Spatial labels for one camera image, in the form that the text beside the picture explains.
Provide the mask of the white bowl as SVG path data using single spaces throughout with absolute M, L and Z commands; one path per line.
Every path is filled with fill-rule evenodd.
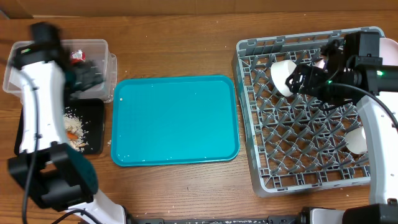
M 277 91 L 283 96 L 291 96 L 293 94 L 285 83 L 296 67 L 297 65 L 291 60 L 283 60 L 271 65 L 272 82 Z

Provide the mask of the pink bowl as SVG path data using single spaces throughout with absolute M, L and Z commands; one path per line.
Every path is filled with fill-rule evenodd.
M 324 70 L 324 69 L 326 69 L 326 60 L 325 59 L 321 59 L 318 62 L 316 62 L 314 64 L 314 66 Z

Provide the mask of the white cup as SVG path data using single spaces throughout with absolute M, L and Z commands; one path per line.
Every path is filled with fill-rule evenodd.
M 364 154 L 368 151 L 363 127 L 348 132 L 345 136 L 345 141 L 348 150 L 354 154 Z

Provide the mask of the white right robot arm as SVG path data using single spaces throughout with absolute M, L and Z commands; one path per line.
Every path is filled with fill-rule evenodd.
M 370 204 L 345 211 L 313 208 L 312 223 L 397 223 L 397 42 L 358 31 L 321 48 L 326 67 L 291 60 L 271 66 L 284 96 L 314 96 L 334 107 L 353 103 L 363 124 L 371 171 Z

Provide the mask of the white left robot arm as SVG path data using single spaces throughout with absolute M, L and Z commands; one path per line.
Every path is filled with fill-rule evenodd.
M 63 121 L 70 95 L 102 83 L 102 75 L 90 61 L 72 61 L 56 26 L 39 22 L 30 31 L 33 42 L 19 47 L 9 63 L 19 74 L 24 127 L 19 153 L 7 167 L 24 190 L 23 202 L 87 223 L 132 223 L 129 212 L 100 190 L 95 168 L 71 147 Z

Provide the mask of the orange carrot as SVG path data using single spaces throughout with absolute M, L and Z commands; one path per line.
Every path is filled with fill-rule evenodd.
M 67 137 L 68 137 L 69 140 L 77 140 L 77 139 L 79 139 L 79 137 L 76 134 L 73 134 L 73 133 L 71 133 L 69 131 L 67 131 Z

